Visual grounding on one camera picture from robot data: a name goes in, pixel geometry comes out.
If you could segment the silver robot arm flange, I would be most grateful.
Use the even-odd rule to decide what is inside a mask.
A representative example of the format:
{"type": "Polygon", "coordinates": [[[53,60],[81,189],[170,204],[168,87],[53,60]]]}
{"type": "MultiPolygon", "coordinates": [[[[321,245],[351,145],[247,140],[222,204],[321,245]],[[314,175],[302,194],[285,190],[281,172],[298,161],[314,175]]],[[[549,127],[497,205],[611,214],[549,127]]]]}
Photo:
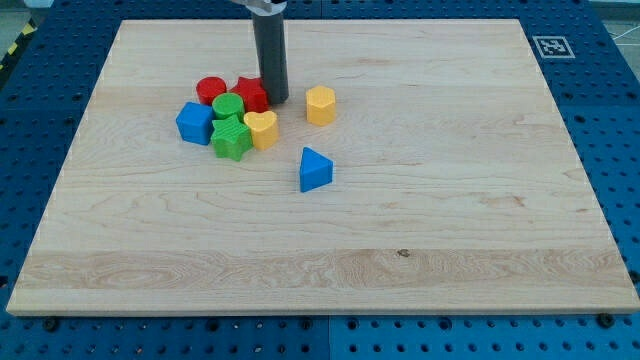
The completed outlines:
{"type": "Polygon", "coordinates": [[[230,0],[246,7],[258,16],[272,16],[283,12],[287,6],[286,0],[230,0]]]}

